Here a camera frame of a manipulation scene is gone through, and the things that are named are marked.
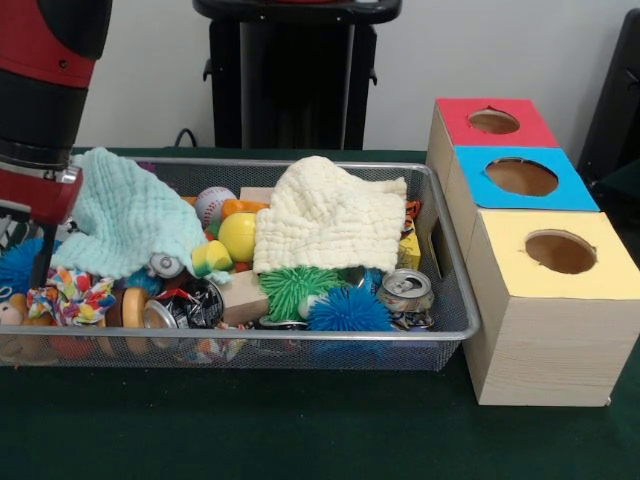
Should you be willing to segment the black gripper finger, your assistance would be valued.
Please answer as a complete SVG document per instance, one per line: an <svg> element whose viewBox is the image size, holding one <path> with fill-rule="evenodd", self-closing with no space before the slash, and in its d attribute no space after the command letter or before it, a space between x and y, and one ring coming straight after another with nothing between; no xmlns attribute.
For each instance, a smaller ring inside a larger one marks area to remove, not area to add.
<svg viewBox="0 0 640 480"><path fill-rule="evenodd" d="M34 257L30 287L40 288L46 284L51 257L54 252L54 226L43 224L42 247Z"/></svg>

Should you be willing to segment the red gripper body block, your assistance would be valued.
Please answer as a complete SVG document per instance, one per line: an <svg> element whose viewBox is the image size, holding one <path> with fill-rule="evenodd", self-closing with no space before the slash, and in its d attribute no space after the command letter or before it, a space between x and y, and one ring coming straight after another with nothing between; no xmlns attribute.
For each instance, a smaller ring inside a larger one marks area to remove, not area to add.
<svg viewBox="0 0 640 480"><path fill-rule="evenodd" d="M42 225L63 224L82 182L83 172L78 167L68 167L53 179L1 169L1 215Z"/></svg>

